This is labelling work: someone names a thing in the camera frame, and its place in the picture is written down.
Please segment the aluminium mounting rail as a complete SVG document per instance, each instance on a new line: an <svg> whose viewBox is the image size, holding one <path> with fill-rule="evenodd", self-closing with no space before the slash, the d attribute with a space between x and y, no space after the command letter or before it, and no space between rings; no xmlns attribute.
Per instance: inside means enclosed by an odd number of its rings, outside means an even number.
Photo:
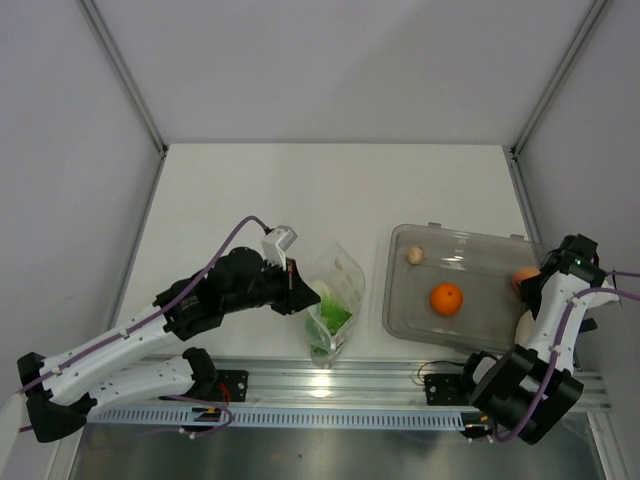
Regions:
<svg viewBox="0 0 640 480"><path fill-rule="evenodd" d="M151 381L165 380L158 370L167 366L167 355L144 358L129 367L131 370L151 367ZM220 370L248 372L248 384L244 387L245 401L234 401L232 406L320 408L320 409L381 409L418 410L426 405L424 377L427 374L460 374L462 367L449 363L429 363L410 360L338 360L329 369L315 366L306 359L240 359L214 357L213 363ZM599 373L578 372L575 377L584 390L571 412L610 412L604 380ZM171 405L162 401L163 393L116 394L115 380L99 380L98 392L107 393L104 406L98 411L125 405Z"/></svg>

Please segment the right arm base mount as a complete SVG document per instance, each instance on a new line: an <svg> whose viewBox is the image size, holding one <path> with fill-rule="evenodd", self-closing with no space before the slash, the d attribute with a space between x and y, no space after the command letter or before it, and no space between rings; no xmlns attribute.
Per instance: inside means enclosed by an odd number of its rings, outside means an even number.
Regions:
<svg viewBox="0 0 640 480"><path fill-rule="evenodd" d="M432 373L423 377L426 403L429 406L470 406L477 383L466 374Z"/></svg>

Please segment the peach fruit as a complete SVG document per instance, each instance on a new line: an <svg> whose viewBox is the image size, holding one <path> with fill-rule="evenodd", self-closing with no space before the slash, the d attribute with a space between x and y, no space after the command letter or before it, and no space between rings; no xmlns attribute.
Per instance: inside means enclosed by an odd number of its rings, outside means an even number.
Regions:
<svg viewBox="0 0 640 480"><path fill-rule="evenodd" d="M524 280L536 277L540 274L540 270L536 267L523 267L517 270L512 276L510 280L511 287L518 291L520 289L520 285Z"/></svg>

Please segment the green lettuce leaf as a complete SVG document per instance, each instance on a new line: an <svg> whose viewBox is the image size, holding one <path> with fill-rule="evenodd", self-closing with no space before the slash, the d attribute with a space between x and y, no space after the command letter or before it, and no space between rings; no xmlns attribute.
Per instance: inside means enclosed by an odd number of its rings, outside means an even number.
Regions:
<svg viewBox="0 0 640 480"><path fill-rule="evenodd" d="M334 294L321 294L320 297L321 302L307 310L305 332L311 352L326 356L342 347L345 327L353 314Z"/></svg>

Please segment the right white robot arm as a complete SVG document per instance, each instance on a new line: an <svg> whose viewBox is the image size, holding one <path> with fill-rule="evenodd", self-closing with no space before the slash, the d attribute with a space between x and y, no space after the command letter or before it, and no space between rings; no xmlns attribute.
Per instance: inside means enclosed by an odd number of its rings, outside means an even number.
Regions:
<svg viewBox="0 0 640 480"><path fill-rule="evenodd" d="M566 236L538 274L519 284L527 308L519 339L501 356L471 355L458 376L458 395L488 417L495 441L533 445L580 399L574 353L585 315L621 297L597 247L581 234Z"/></svg>

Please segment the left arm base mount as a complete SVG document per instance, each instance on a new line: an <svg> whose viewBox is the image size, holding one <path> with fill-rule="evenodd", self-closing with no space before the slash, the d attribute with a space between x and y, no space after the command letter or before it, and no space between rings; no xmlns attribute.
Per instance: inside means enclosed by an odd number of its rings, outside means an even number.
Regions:
<svg viewBox="0 0 640 480"><path fill-rule="evenodd" d="M204 389L189 390L185 397L219 403L244 403L249 387L249 372L247 370L223 369L218 371L218 378L214 384Z"/></svg>

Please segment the orange fruit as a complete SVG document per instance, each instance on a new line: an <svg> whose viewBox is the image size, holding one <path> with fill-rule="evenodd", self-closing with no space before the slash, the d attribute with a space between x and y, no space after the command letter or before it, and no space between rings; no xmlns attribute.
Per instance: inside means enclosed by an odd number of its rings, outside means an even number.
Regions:
<svg viewBox="0 0 640 480"><path fill-rule="evenodd" d="M462 291L452 283L435 286L429 295L432 310L445 317L456 315L464 303Z"/></svg>

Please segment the right aluminium frame post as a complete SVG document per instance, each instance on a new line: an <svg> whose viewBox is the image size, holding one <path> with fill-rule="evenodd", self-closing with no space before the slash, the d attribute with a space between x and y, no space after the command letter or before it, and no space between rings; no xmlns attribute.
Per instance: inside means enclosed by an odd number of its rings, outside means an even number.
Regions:
<svg viewBox="0 0 640 480"><path fill-rule="evenodd" d="M569 43L560 56L559 62L546 82L533 110L527 116L520 133L510 149L511 158L515 162L521 157L527 143L535 133L536 128L552 105L555 97L560 93L574 65L586 49L591 37L612 4L613 2L610 0L595 0L589 3L586 13L578 22Z"/></svg>

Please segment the left aluminium frame post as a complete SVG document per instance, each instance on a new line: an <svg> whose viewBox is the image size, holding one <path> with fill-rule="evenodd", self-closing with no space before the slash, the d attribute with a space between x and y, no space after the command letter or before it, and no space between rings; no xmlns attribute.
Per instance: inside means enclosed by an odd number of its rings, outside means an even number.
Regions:
<svg viewBox="0 0 640 480"><path fill-rule="evenodd" d="M154 150L164 158L168 150L129 66L96 1L77 0L76 5L95 37L102 54L119 83L134 114L143 126Z"/></svg>

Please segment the clear plastic food container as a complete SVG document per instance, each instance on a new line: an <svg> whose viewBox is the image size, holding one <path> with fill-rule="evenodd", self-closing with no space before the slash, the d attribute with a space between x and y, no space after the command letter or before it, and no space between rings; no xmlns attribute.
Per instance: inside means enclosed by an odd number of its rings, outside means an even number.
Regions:
<svg viewBox="0 0 640 480"><path fill-rule="evenodd" d="M503 353L524 311L512 284L547 247L517 237L403 224L391 234L382 324L392 336Z"/></svg>

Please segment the small beige mushroom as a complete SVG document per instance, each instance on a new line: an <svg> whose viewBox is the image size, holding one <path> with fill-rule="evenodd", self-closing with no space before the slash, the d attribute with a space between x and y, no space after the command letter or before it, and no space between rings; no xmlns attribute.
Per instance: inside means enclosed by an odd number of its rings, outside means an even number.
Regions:
<svg viewBox="0 0 640 480"><path fill-rule="evenodd" d="M411 265L418 265L426 259L424 250L417 245L411 246L407 250L407 261Z"/></svg>

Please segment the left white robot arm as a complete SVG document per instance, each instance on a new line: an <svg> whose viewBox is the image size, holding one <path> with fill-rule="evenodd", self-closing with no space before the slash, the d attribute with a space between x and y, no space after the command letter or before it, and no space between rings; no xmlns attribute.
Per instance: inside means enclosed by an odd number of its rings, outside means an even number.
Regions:
<svg viewBox="0 0 640 480"><path fill-rule="evenodd" d="M134 364L220 327L229 314L268 306L286 316L320 300L295 260L272 265L252 249L235 248L175 282L120 328L63 354L22 356L17 367L30 427L38 442L49 443L119 404L174 396L209 400L219 389L219 373L203 348L145 368Z"/></svg>

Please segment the aluminium frame post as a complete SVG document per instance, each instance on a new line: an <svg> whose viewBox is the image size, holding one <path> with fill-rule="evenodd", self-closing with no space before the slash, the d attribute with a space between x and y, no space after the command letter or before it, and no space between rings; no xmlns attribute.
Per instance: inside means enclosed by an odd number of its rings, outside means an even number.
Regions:
<svg viewBox="0 0 640 480"><path fill-rule="evenodd" d="M95 37L102 54L119 83L134 114L143 126L154 150L164 158L168 150L129 66L96 1L77 0L76 5Z"/></svg>
<svg viewBox="0 0 640 480"><path fill-rule="evenodd" d="M521 157L527 143L535 133L536 128L552 105L555 97L560 93L574 65L586 49L591 37L612 4L613 2L610 0L595 0L589 3L586 13L578 22L569 43L560 56L559 62L546 82L533 110L527 116L520 133L510 149L511 158L515 162Z"/></svg>

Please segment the clear zip top bag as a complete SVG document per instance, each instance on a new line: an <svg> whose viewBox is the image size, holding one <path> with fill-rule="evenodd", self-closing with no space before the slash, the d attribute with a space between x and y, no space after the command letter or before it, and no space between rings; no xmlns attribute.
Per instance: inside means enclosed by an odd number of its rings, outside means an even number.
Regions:
<svg viewBox="0 0 640 480"><path fill-rule="evenodd" d="M358 321L366 279L354 258L334 242L314 263L309 285L320 302L306 310L306 340L312 363L329 369L347 345Z"/></svg>

